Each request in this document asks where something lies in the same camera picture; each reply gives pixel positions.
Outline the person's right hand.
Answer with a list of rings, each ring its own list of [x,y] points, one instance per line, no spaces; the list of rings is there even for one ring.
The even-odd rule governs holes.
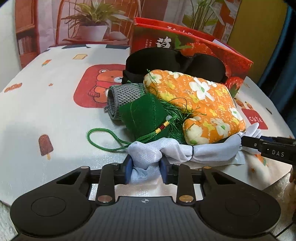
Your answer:
[[[296,173],[295,173],[295,169],[293,167],[290,170],[289,182],[290,183],[295,183],[296,182]]]

